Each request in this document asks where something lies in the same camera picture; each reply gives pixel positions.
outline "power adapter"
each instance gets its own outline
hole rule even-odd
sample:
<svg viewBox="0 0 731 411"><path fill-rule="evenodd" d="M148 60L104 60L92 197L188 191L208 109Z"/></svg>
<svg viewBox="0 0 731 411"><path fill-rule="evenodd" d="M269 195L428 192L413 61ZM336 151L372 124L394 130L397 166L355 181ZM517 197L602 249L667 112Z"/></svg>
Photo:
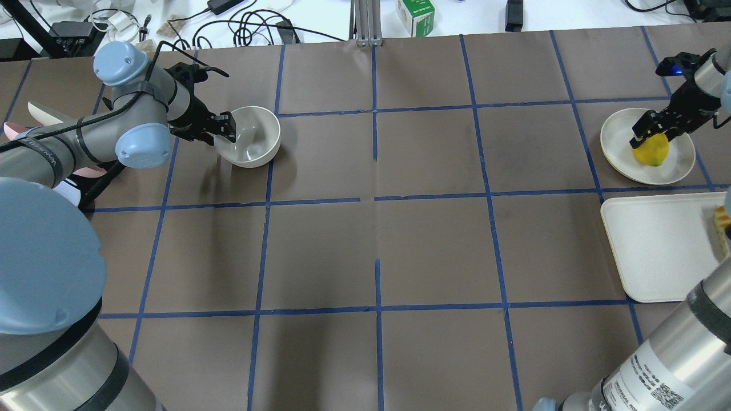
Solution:
<svg viewBox="0 0 731 411"><path fill-rule="evenodd" d="M243 0L208 0L208 8L214 15L219 15L226 10L240 4Z"/></svg>

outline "grid square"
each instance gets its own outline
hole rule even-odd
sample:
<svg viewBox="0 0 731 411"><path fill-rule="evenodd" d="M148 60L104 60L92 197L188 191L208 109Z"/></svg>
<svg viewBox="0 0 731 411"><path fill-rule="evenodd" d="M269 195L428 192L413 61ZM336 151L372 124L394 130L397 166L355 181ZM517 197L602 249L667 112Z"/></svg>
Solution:
<svg viewBox="0 0 731 411"><path fill-rule="evenodd" d="M168 210L145 310L253 309L264 208Z"/></svg>
<svg viewBox="0 0 731 411"><path fill-rule="evenodd" d="M384 305L500 302L485 198L376 207Z"/></svg>
<svg viewBox="0 0 731 411"><path fill-rule="evenodd" d="M241 168L222 159L202 142L181 141L175 155L167 204L263 202L268 166Z"/></svg>
<svg viewBox="0 0 731 411"><path fill-rule="evenodd" d="M22 126L38 125L28 112L29 101L73 118L90 116L102 90L102 82L94 75L93 61L92 57L33 60L10 121Z"/></svg>
<svg viewBox="0 0 731 411"><path fill-rule="evenodd" d="M102 242L107 283L102 313L136 313L150 263L158 211L129 211L91 215L91 226Z"/></svg>
<svg viewBox="0 0 731 411"><path fill-rule="evenodd" d="M272 200L373 195L373 121L370 114L281 119Z"/></svg>
<svg viewBox="0 0 731 411"><path fill-rule="evenodd" d="M725 22L648 26L645 30L658 61L681 51L702 56L710 48L722 50L729 41L729 24ZM685 82L683 76L668 77L666 80L671 91Z"/></svg>
<svg viewBox="0 0 731 411"><path fill-rule="evenodd" d="M459 37L388 39L376 49L376 88L381 109L471 104Z"/></svg>
<svg viewBox="0 0 731 411"><path fill-rule="evenodd" d="M92 207L160 206L169 169L169 161L155 168L125 168L94 200Z"/></svg>
<svg viewBox="0 0 731 411"><path fill-rule="evenodd" d="M728 115L729 113L723 110L719 112L720 120L725 120ZM731 162L728 157L728 153L731 153L729 129L731 129L729 125L720 130L714 129L712 121L709 121L692 135L695 149L700 154L705 170L714 184L731 184Z"/></svg>
<svg viewBox="0 0 731 411"><path fill-rule="evenodd" d="M279 112L370 109L372 77L371 48L355 41L288 45Z"/></svg>
<svg viewBox="0 0 731 411"><path fill-rule="evenodd" d="M195 94L213 113L256 105L274 111L281 46L201 50L198 58L231 77L209 73Z"/></svg>
<svg viewBox="0 0 731 411"><path fill-rule="evenodd" d="M640 323L642 336L647 339L655 329L662 324L665 319L670 316L680 305L680 303L652 303L652 304L635 304L635 312L637 313L637 321Z"/></svg>
<svg viewBox="0 0 731 411"><path fill-rule="evenodd" d="M20 86L23 74L28 67L27 61L8 61L0 64L0 78L3 79L3 92L0 94L0 116L5 119L10 110L12 99ZM7 142L7 137L0 129L0 144Z"/></svg>
<svg viewBox="0 0 731 411"><path fill-rule="evenodd" d="M267 315L253 410L378 409L376 314Z"/></svg>
<svg viewBox="0 0 731 411"><path fill-rule="evenodd" d="M493 192L594 188L570 105L481 108Z"/></svg>
<svg viewBox="0 0 731 411"><path fill-rule="evenodd" d="M511 302L624 299L595 194L493 198Z"/></svg>
<svg viewBox="0 0 731 411"><path fill-rule="evenodd" d="M146 318L135 369L170 410L245 410L253 327L253 317Z"/></svg>
<svg viewBox="0 0 731 411"><path fill-rule="evenodd" d="M594 386L637 349L627 306L510 309L523 406Z"/></svg>
<svg viewBox="0 0 731 411"><path fill-rule="evenodd" d="M599 184L603 189L647 186L646 184L638 183L621 175L614 169L614 167L612 167L611 164L609 164L607 158L602 153L602 143L600 140L600 133L604 122L607 118L609 118L609 116L625 108L661 110L667 107L667 103L668 101L662 100L647 102L588 103L577 105L581 124L584 128L584 135L586 136L586 141L589 144L591 158L594 161L596 176L599 178ZM628 130L627 133L627 144L629 145L629 140L632 138L632 131ZM686 186L696 184L706 184L705 178L703 177L703 173L698 164L693 167L691 172L685 178L669 185Z"/></svg>
<svg viewBox="0 0 731 411"><path fill-rule="evenodd" d="M501 309L383 313L386 410L515 410Z"/></svg>
<svg viewBox="0 0 731 411"><path fill-rule="evenodd" d="M114 319L98 319L99 327L109 336L109 338L117 344L117 347L129 355L129 349L132 348L132 338L135 334L135 318L114 318Z"/></svg>
<svg viewBox="0 0 731 411"><path fill-rule="evenodd" d="M547 31L474 34L464 42L477 104L569 99Z"/></svg>
<svg viewBox="0 0 731 411"><path fill-rule="evenodd" d="M575 99L667 96L641 28L557 31L555 37Z"/></svg>
<svg viewBox="0 0 731 411"><path fill-rule="evenodd" d="M271 209L263 309L375 303L373 203Z"/></svg>
<svg viewBox="0 0 731 411"><path fill-rule="evenodd" d="M378 115L378 195L485 192L471 110Z"/></svg>

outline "black strap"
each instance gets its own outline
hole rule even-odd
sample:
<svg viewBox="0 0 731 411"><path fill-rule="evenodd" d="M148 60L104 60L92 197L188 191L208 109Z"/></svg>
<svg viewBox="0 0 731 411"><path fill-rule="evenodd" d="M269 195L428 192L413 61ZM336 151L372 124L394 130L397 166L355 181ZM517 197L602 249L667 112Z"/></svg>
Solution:
<svg viewBox="0 0 731 411"><path fill-rule="evenodd" d="M66 146L66 148L69 149L69 153L71 153L71 158L74 159L74 170L76 170L76 153L74 153L74 151L71 149L71 146L69 146L69 144L63 138L60 138L57 135L54 135L53 138L60 141L64 146Z"/></svg>
<svg viewBox="0 0 731 411"><path fill-rule="evenodd" d="M66 354L81 337L86 335L86 331L91 328L102 309L102 299L96 303L96 306L89 311L81 320L74 323L51 345L37 353L32 358L14 369L0 375L0 393L15 387L22 382L29 380L31 377L39 374L41 371L55 363L63 354Z"/></svg>
<svg viewBox="0 0 731 411"><path fill-rule="evenodd" d="M119 347L117 347L117 361L114 363L114 368L111 374L109 374L109 377L107 377L107 380L104 381L104 384L99 387L99 390L90 399L78 406L74 411L106 410L119 396L122 388L124 388L124 384L127 382L128 376L129 362L119 350Z"/></svg>
<svg viewBox="0 0 731 411"><path fill-rule="evenodd" d="M76 122L77 126L80 126L84 117L79 118L79 121ZM93 162L100 164L101 162L99 159L94 157L93 154L91 154L91 151L89 151L89 147L86 146L86 141L84 141L84 134L81 132L81 127L76 127L76 139L79 140L79 146L81 146L81 149L84 151L84 154Z"/></svg>
<svg viewBox="0 0 731 411"><path fill-rule="evenodd" d="M703 282L698 283L688 294L688 306L698 321L716 338L726 344L724 352L731 355L731 318L708 297Z"/></svg>
<svg viewBox="0 0 731 411"><path fill-rule="evenodd" d="M715 53L711 56L711 63L713 63L713 66L719 71L719 73L721 73L721 75L726 75L726 70L724 70L724 68L716 61Z"/></svg>
<svg viewBox="0 0 731 411"><path fill-rule="evenodd" d="M173 95L170 97L170 100L167 102L167 106L170 107L170 105L173 103L173 100L175 100L175 96L178 95L178 81L176 79L173 79L173 85L175 88L173 89Z"/></svg>
<svg viewBox="0 0 731 411"><path fill-rule="evenodd" d="M33 137L19 138L18 141L20 142L20 144L23 144L25 147L28 147L43 156L43 158L48 162L50 167L53 169L54 187L58 186L58 184L64 180L64 166L61 165L61 159L56 156L56 153L49 150L48 147L45 146L45 144L41 143Z"/></svg>

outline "blue joint cap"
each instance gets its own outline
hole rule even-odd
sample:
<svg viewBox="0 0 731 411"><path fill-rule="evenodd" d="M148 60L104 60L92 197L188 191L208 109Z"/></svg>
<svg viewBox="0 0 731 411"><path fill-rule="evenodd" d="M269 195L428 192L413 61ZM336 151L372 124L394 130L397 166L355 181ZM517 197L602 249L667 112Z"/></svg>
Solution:
<svg viewBox="0 0 731 411"><path fill-rule="evenodd" d="M160 123L133 127L117 140L114 152L127 167L157 167L170 158L170 130Z"/></svg>
<svg viewBox="0 0 731 411"><path fill-rule="evenodd" d="M731 114L731 70L726 72L721 83L721 107Z"/></svg>
<svg viewBox="0 0 731 411"><path fill-rule="evenodd" d="M128 42L111 42L94 57L94 74L107 86L125 84L139 75L150 59Z"/></svg>
<svg viewBox="0 0 731 411"><path fill-rule="evenodd" d="M84 215L46 186L0 177L0 333L76 323L102 297L106 264Z"/></svg>

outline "yellow fruit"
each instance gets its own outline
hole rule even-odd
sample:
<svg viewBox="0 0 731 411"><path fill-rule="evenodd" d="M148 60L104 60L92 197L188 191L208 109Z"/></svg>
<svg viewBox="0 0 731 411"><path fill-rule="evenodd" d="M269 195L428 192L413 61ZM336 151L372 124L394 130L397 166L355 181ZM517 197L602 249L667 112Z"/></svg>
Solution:
<svg viewBox="0 0 731 411"><path fill-rule="evenodd" d="M665 133L657 133L645 140L641 146L632 149L635 159L644 165L657 167L662 165L670 150L670 143L667 141Z"/></svg>

